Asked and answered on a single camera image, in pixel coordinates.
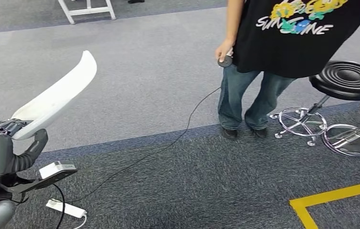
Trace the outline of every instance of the black shoe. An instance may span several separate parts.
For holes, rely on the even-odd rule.
[[[140,2],[144,2],[144,0],[129,0],[128,1],[129,4],[140,3]]]
[[[267,128],[261,129],[261,130],[255,130],[253,128],[250,128],[251,133],[254,135],[254,137],[257,138],[266,138],[267,137]]]
[[[237,130],[226,130],[222,127],[222,136],[227,139],[236,139],[237,138]]]

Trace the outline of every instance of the chrome caster wheel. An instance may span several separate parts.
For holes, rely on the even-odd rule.
[[[309,146],[315,146],[316,143],[314,143],[313,141],[308,141],[308,145],[309,145]]]

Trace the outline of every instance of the dark gray carpet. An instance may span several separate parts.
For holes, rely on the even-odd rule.
[[[338,107],[324,109],[330,124],[360,126],[358,103]],[[270,132],[278,130],[272,122]],[[88,211],[89,221],[83,228],[303,229],[289,206],[290,199],[360,184],[360,158],[336,155],[321,144],[309,147],[301,137],[255,140],[247,131],[237,141],[218,134],[201,136],[186,136],[75,203]],[[97,153],[92,146],[76,148],[76,156],[66,152],[60,158],[74,161],[80,172],[59,185],[68,200],[77,199],[109,174],[166,145],[108,153]],[[100,152],[105,151],[100,145],[93,146],[98,147]],[[33,177],[37,168],[23,175]],[[30,197],[7,229],[56,225],[59,212],[45,204],[50,198],[60,198],[57,190],[49,187],[30,193]],[[320,229],[360,229],[360,197],[310,207],[309,211]],[[67,216],[62,229],[80,224],[81,220]]]
[[[70,10],[86,8],[86,0],[65,0]],[[146,0],[128,4],[111,0],[118,19],[226,6],[226,0]],[[92,7],[104,7],[105,0],[92,0]],[[74,16],[76,23],[110,20],[109,13]],[[69,24],[57,0],[0,0],[0,31],[14,31]]]

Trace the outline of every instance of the gray robotic glove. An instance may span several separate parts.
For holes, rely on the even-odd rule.
[[[13,152],[12,135],[29,121],[8,120],[0,122],[0,176],[30,168],[48,142],[48,134],[42,129],[35,133],[34,142],[21,155]]]

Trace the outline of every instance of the white cable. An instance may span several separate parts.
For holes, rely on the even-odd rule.
[[[83,222],[80,226],[78,226],[78,227],[76,227],[76,228],[74,228],[74,229],[79,229],[79,228],[81,228],[81,227],[86,223],[86,221],[87,221],[87,215],[84,215],[84,222]]]

